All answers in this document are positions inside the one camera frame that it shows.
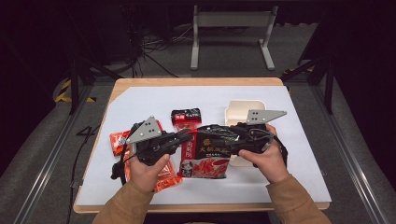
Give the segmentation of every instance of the person's right hand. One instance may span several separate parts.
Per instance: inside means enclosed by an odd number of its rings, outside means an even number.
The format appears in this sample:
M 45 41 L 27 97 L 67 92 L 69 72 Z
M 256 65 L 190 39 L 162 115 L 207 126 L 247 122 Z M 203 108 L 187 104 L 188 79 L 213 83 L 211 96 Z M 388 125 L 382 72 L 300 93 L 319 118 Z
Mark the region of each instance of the person's right hand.
M 269 124 L 266 126 L 270 133 L 276 135 L 275 127 Z M 283 162 L 280 145 L 276 140 L 261 154 L 242 149 L 239 151 L 239 156 L 256 164 L 271 184 L 279 182 L 290 175 Z

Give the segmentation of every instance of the brown jacket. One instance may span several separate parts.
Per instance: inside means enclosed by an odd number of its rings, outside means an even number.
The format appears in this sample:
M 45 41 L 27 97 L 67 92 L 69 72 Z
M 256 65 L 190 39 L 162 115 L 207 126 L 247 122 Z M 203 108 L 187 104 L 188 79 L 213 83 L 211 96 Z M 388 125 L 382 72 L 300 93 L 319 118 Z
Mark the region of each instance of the brown jacket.
M 283 224 L 331 223 L 292 175 L 267 188 L 275 212 Z M 93 223 L 141 224 L 153 195 L 154 193 L 145 192 L 129 181 L 106 203 Z

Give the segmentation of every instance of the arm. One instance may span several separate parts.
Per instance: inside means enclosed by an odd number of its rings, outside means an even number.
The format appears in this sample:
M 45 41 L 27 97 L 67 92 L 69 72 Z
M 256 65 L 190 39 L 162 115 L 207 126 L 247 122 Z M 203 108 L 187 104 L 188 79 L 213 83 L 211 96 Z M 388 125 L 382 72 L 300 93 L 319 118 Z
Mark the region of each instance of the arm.
M 153 166 L 147 166 L 137 157 L 131 158 L 131 180 L 108 200 L 93 223 L 143 223 L 154 195 L 158 173 L 168 161 L 168 154 L 163 155 Z
M 276 134 L 273 126 L 267 124 L 267 129 Z M 289 174 L 278 142 L 274 141 L 262 154 L 240 150 L 239 156 L 255 163 L 270 182 L 268 192 L 283 224 L 331 223 L 317 208 L 305 188 Z

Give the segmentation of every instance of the black and red package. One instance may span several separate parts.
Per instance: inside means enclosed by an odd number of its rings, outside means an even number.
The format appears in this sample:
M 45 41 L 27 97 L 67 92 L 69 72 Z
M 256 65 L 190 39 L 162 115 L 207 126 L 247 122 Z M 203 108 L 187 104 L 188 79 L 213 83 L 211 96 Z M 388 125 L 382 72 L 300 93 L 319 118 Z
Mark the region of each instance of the black and red package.
M 172 124 L 177 131 L 183 129 L 196 129 L 202 123 L 201 110 L 199 108 L 172 110 Z
M 181 145 L 181 160 L 178 175 L 193 178 L 221 179 L 226 177 L 231 151 L 214 147 L 214 139 L 234 141 L 238 135 L 219 125 L 208 125 L 191 131 L 194 137 Z

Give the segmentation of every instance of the dark background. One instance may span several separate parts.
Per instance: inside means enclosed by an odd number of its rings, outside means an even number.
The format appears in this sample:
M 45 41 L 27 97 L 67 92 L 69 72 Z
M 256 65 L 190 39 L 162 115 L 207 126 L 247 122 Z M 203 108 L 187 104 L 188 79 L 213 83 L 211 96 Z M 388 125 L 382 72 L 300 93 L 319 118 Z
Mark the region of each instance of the dark background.
M 126 33 L 131 23 L 120 6 L 54 8 L 52 13 L 62 21 L 57 23 L 43 13 L 43 2 L 0 4 L 2 174 L 24 139 L 55 107 L 53 90 L 68 76 L 74 53 L 69 47 L 76 47 L 78 53 L 99 64 L 126 61 L 134 53 Z M 280 7 L 276 25 L 319 22 L 324 8 Z M 349 23 L 344 42 L 336 51 L 334 75 L 376 162 L 395 188 L 395 18 L 388 2 L 359 2 L 357 8 L 354 13 L 340 15 Z M 134 10 L 145 26 L 163 38 L 170 38 L 175 26 L 191 23 L 192 19 L 191 6 L 144 6 Z M 317 44 L 308 46 L 314 55 L 321 53 L 335 30 L 328 27 L 316 35 L 322 39 L 312 40 Z M 66 43 L 60 38 L 64 31 L 73 36 Z

